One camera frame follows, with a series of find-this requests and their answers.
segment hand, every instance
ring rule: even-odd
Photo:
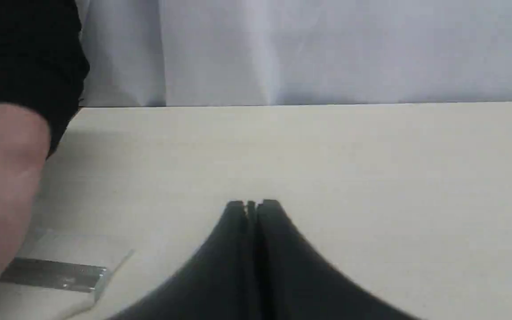
[[[26,108],[0,104],[0,274],[28,228],[49,135],[43,117]]]

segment table surface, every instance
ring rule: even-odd
[[[75,317],[95,320],[177,271],[227,201],[264,198],[407,312],[512,318],[512,103],[84,109],[33,225],[136,249]]]

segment white backdrop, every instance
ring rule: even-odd
[[[87,106],[512,101],[512,0],[77,0]]]

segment person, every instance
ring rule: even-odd
[[[89,65],[74,0],[0,0],[0,274],[18,251],[46,159]]]

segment black shirt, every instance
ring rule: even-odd
[[[79,109],[89,71],[80,30],[74,0],[0,0],[0,103],[42,115],[50,152]]]

